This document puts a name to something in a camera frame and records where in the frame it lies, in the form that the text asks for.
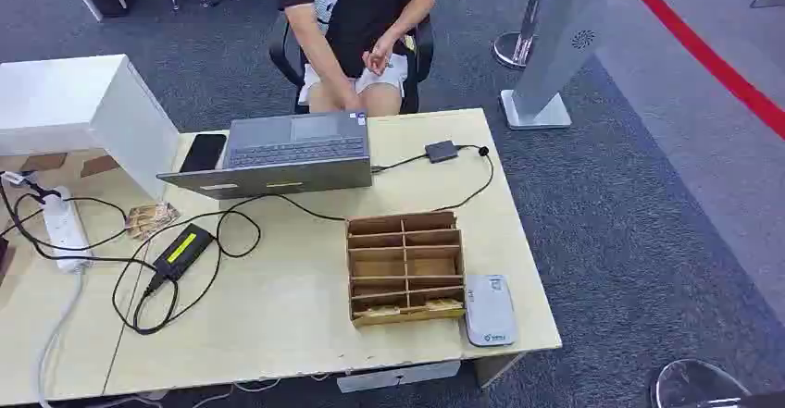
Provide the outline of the person's right hand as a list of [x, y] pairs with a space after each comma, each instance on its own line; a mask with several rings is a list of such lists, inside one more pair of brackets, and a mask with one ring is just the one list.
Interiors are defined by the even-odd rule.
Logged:
[[342, 110], [357, 111], [364, 107], [361, 98], [353, 88], [341, 90], [336, 96]]

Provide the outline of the person's left hand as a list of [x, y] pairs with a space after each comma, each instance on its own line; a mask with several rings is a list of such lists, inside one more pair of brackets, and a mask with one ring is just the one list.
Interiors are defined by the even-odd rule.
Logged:
[[383, 34], [370, 51], [362, 55], [366, 68], [373, 74], [381, 76], [389, 65], [390, 57], [397, 38], [388, 33]]

